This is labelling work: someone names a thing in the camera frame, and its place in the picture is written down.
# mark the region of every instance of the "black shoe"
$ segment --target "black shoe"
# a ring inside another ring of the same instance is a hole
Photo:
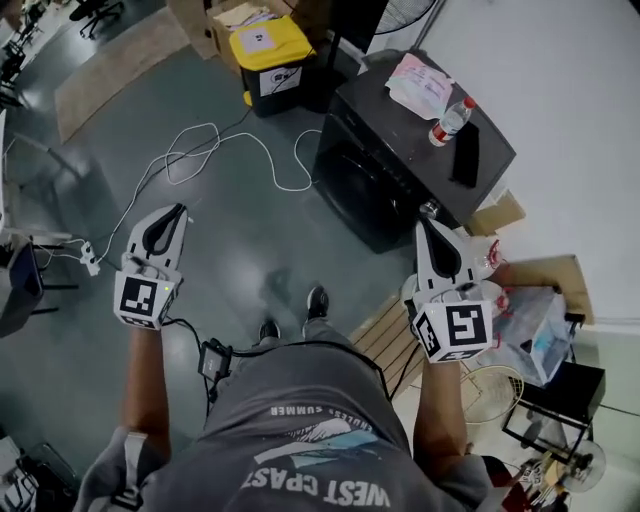
[[[325,318],[329,311],[329,295],[322,286],[316,286],[307,297],[307,321]]]
[[[262,341],[265,338],[279,338],[280,327],[272,318],[267,318],[260,326],[260,333],[258,339]]]

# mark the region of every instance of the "yellow bin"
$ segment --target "yellow bin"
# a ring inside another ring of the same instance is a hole
[[[258,117],[300,102],[304,61],[315,51],[289,16],[238,29],[229,42],[242,68],[245,102]]]

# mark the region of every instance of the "paper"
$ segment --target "paper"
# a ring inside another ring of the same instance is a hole
[[[264,50],[272,50],[276,47],[266,27],[250,28],[239,32],[239,34],[240,42],[242,46],[244,46],[246,53],[262,52]]]
[[[269,96],[300,85],[302,68],[276,68],[260,73],[260,96]]]
[[[389,96],[423,119],[440,119],[454,80],[407,53],[385,84]]]
[[[261,12],[262,9],[247,2],[226,12],[218,14],[215,19],[222,23],[225,27],[233,27],[234,25],[242,25],[246,20]]]

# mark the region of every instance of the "transparent container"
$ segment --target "transparent container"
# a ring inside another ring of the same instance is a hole
[[[475,107],[476,102],[470,96],[451,105],[429,132],[431,144],[440,147],[449,142],[469,120]]]

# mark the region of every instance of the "white cord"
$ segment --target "white cord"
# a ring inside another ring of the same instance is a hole
[[[293,156],[296,157],[296,162],[298,162],[298,165],[302,167],[302,170],[307,173],[307,176],[309,176],[309,185],[303,190],[307,190],[311,188],[311,185],[313,184],[311,181],[311,173],[309,173],[307,168],[304,166],[304,164],[300,161],[300,158],[298,157],[298,142],[300,142],[300,139],[307,133],[322,133],[322,132],[320,130],[305,130],[300,135],[298,135],[298,138],[296,139],[296,143],[293,146]]]
[[[52,258],[71,258],[72,260],[78,260],[80,261],[80,258],[78,258],[77,256],[72,256],[71,254],[55,254],[53,251],[50,251],[49,249],[46,249],[45,247],[42,247],[41,245],[35,243],[33,240],[31,240],[31,238],[29,238],[27,235],[23,235],[22,233],[18,233],[22,238],[28,240],[29,242],[31,242],[33,245],[35,245],[36,247],[38,247],[39,249],[42,249],[44,252],[46,252],[49,255],[49,259],[47,260],[47,263],[45,264],[44,268],[47,268],[49,266],[49,263],[51,263],[51,259]],[[60,242],[59,244],[57,244],[58,247],[62,247],[63,245],[66,244],[72,244],[75,242],[82,242],[82,243],[86,243],[86,240],[82,239],[82,238],[75,238],[73,240],[64,240],[63,242]]]
[[[180,137],[182,137],[185,133],[191,131],[191,130],[196,130],[198,128],[204,128],[206,126],[212,126],[213,129],[216,131],[216,142],[213,144],[213,146],[210,149],[207,149],[206,151],[201,151],[199,153],[182,153],[180,151],[173,151],[174,146],[177,144],[178,140],[180,140]],[[198,174],[200,174],[205,166],[207,165],[207,162],[209,162],[209,158],[211,158],[211,155],[213,155],[213,153],[220,147],[220,145],[227,141],[227,140],[231,140],[231,139],[235,139],[236,137],[241,137],[241,136],[247,136],[247,137],[251,137],[253,140],[255,140],[258,144],[260,144],[262,146],[262,148],[265,150],[265,152],[267,153],[267,157],[269,158],[269,164],[271,165],[271,176],[273,178],[273,183],[275,184],[275,186],[284,191],[284,192],[304,192],[305,190],[309,190],[312,185],[313,185],[313,181],[311,179],[311,174],[309,173],[309,171],[307,170],[307,168],[304,166],[304,164],[300,161],[300,158],[298,158],[298,142],[300,141],[300,139],[302,138],[303,135],[307,134],[307,133],[311,133],[311,132],[316,132],[316,133],[321,133],[320,130],[306,130],[304,132],[302,132],[298,138],[296,139],[294,148],[293,148],[293,155],[296,159],[296,161],[298,162],[298,164],[300,165],[300,167],[302,167],[302,170],[305,172],[305,174],[307,175],[307,178],[309,179],[309,183],[304,186],[303,188],[287,188],[287,187],[283,187],[282,185],[280,185],[278,183],[278,179],[276,177],[276,167],[273,163],[273,158],[271,156],[271,152],[269,151],[269,149],[267,148],[267,146],[264,145],[264,143],[255,135],[248,133],[248,132],[242,132],[242,133],[236,133],[234,135],[229,135],[228,137],[225,137],[224,139],[220,138],[220,131],[218,130],[218,127],[215,125],[215,123],[203,123],[203,124],[198,124],[195,126],[190,126],[189,128],[185,128],[184,130],[182,130],[178,136],[173,140],[173,142],[171,143],[171,146],[169,146],[169,149],[167,150],[166,153],[164,153],[163,155],[160,155],[156,158],[154,158],[151,163],[149,163],[149,165],[147,166],[147,170],[144,172],[144,174],[142,175],[142,177],[140,178],[140,181],[138,181],[138,185],[136,186],[134,192],[133,192],[133,197],[131,199],[131,202],[129,203],[129,206],[127,207],[127,209],[124,211],[124,213],[122,214],[122,217],[120,217],[120,220],[118,221],[118,223],[116,224],[116,227],[113,229],[113,231],[111,232],[111,235],[109,236],[109,242],[107,243],[107,248],[105,249],[104,253],[102,253],[102,256],[100,256],[96,263],[100,263],[106,256],[107,254],[109,254],[109,251],[111,250],[111,244],[113,242],[113,238],[115,237],[116,233],[118,232],[118,229],[120,229],[120,226],[122,225],[122,223],[124,222],[125,217],[128,215],[128,213],[131,211],[131,208],[133,208],[134,203],[136,202],[136,199],[138,198],[138,194],[140,193],[140,187],[142,186],[142,183],[144,182],[144,179],[148,176],[149,171],[151,170],[151,167],[153,166],[153,164],[155,164],[158,160],[164,160],[164,170],[167,173],[167,181],[169,182],[169,184],[173,185],[173,186],[177,186],[177,185],[181,185],[183,183],[186,183],[189,180],[192,180],[193,178],[195,178]],[[171,171],[169,169],[169,157],[172,156],[178,156],[181,158],[197,158],[197,157],[201,157],[204,156],[204,160],[202,162],[202,164],[200,165],[200,167],[198,168],[198,170],[196,172],[194,172],[193,174],[191,174],[190,176],[187,176],[186,178],[183,178],[181,180],[178,181],[173,181],[171,179]]]

